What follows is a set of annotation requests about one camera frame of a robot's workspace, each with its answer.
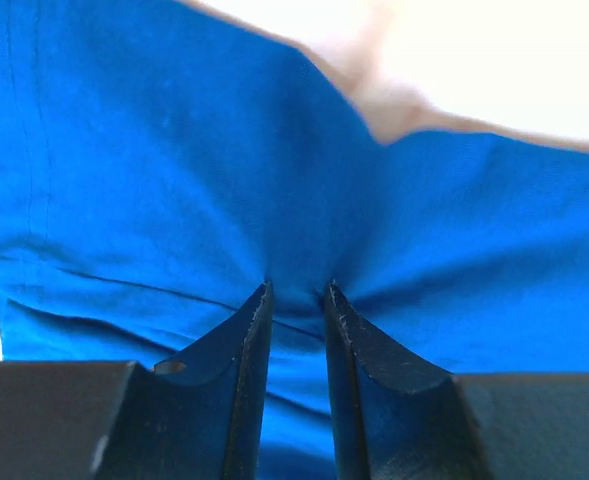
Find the blue printed t shirt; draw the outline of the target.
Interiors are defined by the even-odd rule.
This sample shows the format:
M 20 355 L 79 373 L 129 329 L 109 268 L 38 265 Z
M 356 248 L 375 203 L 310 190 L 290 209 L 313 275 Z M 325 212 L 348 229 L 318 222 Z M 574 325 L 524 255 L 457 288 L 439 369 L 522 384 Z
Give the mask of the blue printed t shirt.
M 589 155 L 381 147 L 297 52 L 172 1 L 0 1 L 4 358 L 150 365 L 264 280 L 257 475 L 331 479 L 329 281 L 448 370 L 589 371 Z

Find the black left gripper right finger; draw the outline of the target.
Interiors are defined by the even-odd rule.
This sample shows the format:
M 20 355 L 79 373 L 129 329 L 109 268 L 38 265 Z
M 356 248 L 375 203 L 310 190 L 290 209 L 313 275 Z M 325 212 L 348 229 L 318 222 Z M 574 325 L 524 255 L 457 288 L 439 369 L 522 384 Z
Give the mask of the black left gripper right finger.
M 589 373 L 456 375 L 325 293 L 341 479 L 589 479 Z

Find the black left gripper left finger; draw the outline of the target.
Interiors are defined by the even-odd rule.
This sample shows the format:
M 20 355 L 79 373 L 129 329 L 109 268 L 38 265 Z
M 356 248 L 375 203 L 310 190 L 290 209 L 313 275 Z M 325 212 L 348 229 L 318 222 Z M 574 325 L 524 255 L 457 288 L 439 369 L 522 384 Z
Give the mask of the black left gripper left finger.
M 251 479 L 273 291 L 170 358 L 0 362 L 0 479 Z

